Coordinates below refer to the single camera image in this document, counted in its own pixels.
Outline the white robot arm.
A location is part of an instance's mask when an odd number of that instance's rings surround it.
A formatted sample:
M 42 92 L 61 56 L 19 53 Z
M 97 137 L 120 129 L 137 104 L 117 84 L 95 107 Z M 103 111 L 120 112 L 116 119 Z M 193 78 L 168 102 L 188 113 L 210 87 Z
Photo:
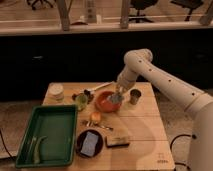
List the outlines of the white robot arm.
M 194 119 L 187 166 L 190 171 L 213 171 L 213 96 L 159 69 L 149 49 L 128 51 L 117 77 L 116 91 L 126 93 L 144 77 Z

